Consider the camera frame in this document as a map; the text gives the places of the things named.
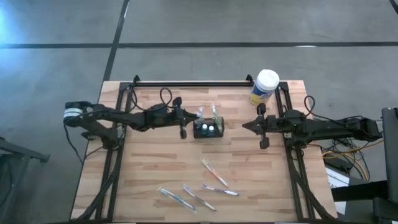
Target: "yellow label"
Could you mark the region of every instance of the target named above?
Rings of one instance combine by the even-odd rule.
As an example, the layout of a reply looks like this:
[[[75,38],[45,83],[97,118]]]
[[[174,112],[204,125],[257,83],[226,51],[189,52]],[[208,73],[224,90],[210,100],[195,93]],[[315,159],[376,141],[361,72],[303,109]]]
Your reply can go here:
[[[262,99],[260,98],[259,95],[256,94],[250,94],[250,103],[252,103],[253,105],[257,106],[260,103],[262,103]]]

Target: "gray floor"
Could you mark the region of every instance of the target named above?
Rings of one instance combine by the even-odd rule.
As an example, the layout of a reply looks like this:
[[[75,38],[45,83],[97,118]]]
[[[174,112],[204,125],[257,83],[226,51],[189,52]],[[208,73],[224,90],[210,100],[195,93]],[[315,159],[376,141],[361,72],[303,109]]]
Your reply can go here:
[[[111,43],[123,0],[0,0],[0,44]],[[398,41],[388,0],[131,0],[120,42]],[[66,101],[96,102],[110,49],[0,49],[0,136],[51,154],[30,164],[12,223],[68,220],[81,171]],[[111,80],[241,80],[263,68],[305,80],[315,111],[379,119],[397,106],[398,47],[119,49]],[[70,136],[80,154],[79,134]],[[364,151],[386,178],[383,147]]]

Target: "black metal frame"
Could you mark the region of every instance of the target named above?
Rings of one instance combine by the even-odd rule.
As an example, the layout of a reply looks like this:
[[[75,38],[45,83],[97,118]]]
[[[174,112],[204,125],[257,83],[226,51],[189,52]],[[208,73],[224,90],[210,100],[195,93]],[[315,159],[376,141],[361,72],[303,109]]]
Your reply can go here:
[[[5,160],[8,166],[10,175],[10,190],[6,193],[6,198],[2,207],[0,207],[0,223],[7,218],[8,211],[12,207],[15,199],[15,192],[24,178],[27,166],[31,159],[38,159],[40,162],[47,162],[50,155],[42,154],[22,146],[7,142],[4,138],[0,138],[0,151],[8,152],[9,154],[0,154],[0,159]]]
[[[252,87],[254,84],[254,81],[252,79],[252,76],[247,75],[245,81],[242,82],[142,82],[141,79],[138,76],[134,77],[133,82],[121,82],[119,86],[119,94],[118,94],[118,99],[116,102],[116,109],[120,110],[121,109],[121,103],[123,100],[123,96],[126,91],[131,91],[135,87],[163,87],[163,86],[246,86],[246,87]],[[289,93],[289,86],[287,82],[280,82],[279,87],[275,90],[275,97],[277,101],[277,107],[278,107],[278,112],[279,116],[283,116],[284,113],[284,106],[282,104],[282,98],[280,92],[283,91],[284,96],[285,96],[285,101],[286,101],[286,108],[292,109],[292,102],[290,99],[290,93]],[[127,102],[126,102],[126,109],[125,111],[128,111],[131,106],[131,94],[127,94]],[[109,175],[110,171],[110,166],[111,166],[111,159],[113,155],[113,151],[109,150],[106,155],[105,159],[105,166],[104,166],[104,172],[103,172],[103,178],[102,178],[102,183],[101,183],[101,190],[99,191],[98,195],[95,197],[93,203],[90,205],[91,210],[90,212],[86,213],[85,216],[81,216],[81,219],[84,219],[86,222],[90,223],[103,223],[103,222],[112,222],[113,220],[113,212],[114,212],[114,206],[116,203],[116,196],[117,196],[117,190],[118,190],[118,182],[119,182],[119,174],[121,170],[121,162],[122,162],[122,156],[123,156],[123,150],[124,150],[124,142],[125,142],[125,135],[121,138],[121,141],[119,143],[119,147],[116,149],[117,151],[117,157],[116,157],[116,162],[114,165],[114,169],[112,173]],[[305,165],[303,161],[303,157],[300,151],[296,151],[297,155],[297,160],[298,160],[298,171],[300,172],[299,179],[297,178],[298,172],[294,166],[294,159],[292,157],[292,148],[287,145],[286,137],[284,136],[284,142],[285,142],[285,151],[287,155],[287,164],[288,164],[288,169],[289,169],[289,174],[290,174],[290,181],[292,184],[292,193],[293,193],[293,200],[295,204],[295,210],[296,210],[296,215],[297,215],[297,220],[299,222],[308,222],[308,221],[319,221],[315,219],[315,212],[314,212],[314,206],[313,203],[316,202],[319,208],[320,203],[316,200],[315,196],[311,193],[309,190],[309,185],[308,185],[308,179],[307,179],[307,173],[305,170]],[[108,207],[108,212],[105,218],[102,217],[103,214],[103,203],[104,203],[104,197],[110,186],[112,185],[111,189],[111,195],[110,195],[110,200],[109,200],[109,207]],[[300,201],[300,195],[299,195],[299,185],[301,189],[304,192],[305,195],[305,201],[307,204],[307,210],[308,210],[308,218],[304,218],[303,215],[303,210],[302,210],[302,205]],[[91,215],[93,214],[94,210],[96,210],[95,213],[95,219],[94,220],[89,220]],[[71,223],[79,223],[82,222],[83,220],[71,220]]]

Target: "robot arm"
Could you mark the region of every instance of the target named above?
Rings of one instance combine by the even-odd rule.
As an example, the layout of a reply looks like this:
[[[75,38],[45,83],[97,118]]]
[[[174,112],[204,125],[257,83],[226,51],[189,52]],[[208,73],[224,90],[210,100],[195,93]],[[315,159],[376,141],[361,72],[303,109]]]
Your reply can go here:
[[[81,135],[87,139],[92,136],[100,137],[105,149],[118,147],[118,130],[106,128],[97,120],[126,124],[136,131],[179,125],[180,137],[185,139],[187,137],[185,127],[189,122],[196,120],[197,115],[181,109],[181,104],[181,97],[177,97],[173,100],[171,112],[168,112],[166,105],[158,104],[143,112],[131,114],[87,101],[68,102],[65,104],[63,123],[69,127],[86,129],[87,132]]]
[[[284,133],[288,144],[303,149],[313,140],[355,138],[363,141],[375,141],[382,138],[375,121],[367,118],[350,117],[341,120],[318,121],[307,119],[297,110],[288,110],[282,118],[268,115],[264,118],[266,106],[257,107],[258,117],[242,127],[261,135],[260,148],[269,146],[266,133]]]

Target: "wooden tabletop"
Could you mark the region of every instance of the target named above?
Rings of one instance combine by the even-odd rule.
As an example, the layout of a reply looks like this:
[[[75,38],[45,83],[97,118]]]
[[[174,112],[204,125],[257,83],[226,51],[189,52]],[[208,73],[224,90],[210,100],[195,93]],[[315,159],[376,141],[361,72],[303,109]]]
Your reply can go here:
[[[294,109],[306,111],[304,83],[288,81]],[[119,82],[104,82],[99,103],[115,107]],[[138,105],[148,108],[160,103],[160,88],[134,88]],[[180,87],[170,88],[173,97],[182,97],[182,107],[196,113],[200,106],[205,117],[212,117],[214,103],[225,119],[223,138],[194,139],[192,123],[188,137],[180,139],[179,127],[150,129],[144,133],[127,129],[121,176],[114,209],[115,222],[291,222],[296,221],[292,188],[281,134],[268,134],[270,147],[259,148],[260,136],[241,127],[256,118],[255,106],[249,102],[248,87]],[[275,96],[267,102],[267,114],[277,114]],[[101,146],[92,141],[87,153]],[[72,218],[79,216],[100,188],[106,151],[90,155],[84,163],[76,193]],[[229,184],[238,197],[201,189],[201,184],[224,188],[200,162],[206,159]],[[335,204],[326,176],[321,152],[317,147],[305,149],[304,161],[311,191],[328,212],[336,216]],[[217,209],[213,212],[183,191],[187,184]],[[160,194],[171,191],[196,206],[197,213]],[[305,202],[301,194],[302,207]],[[107,211],[109,201],[105,201]]]

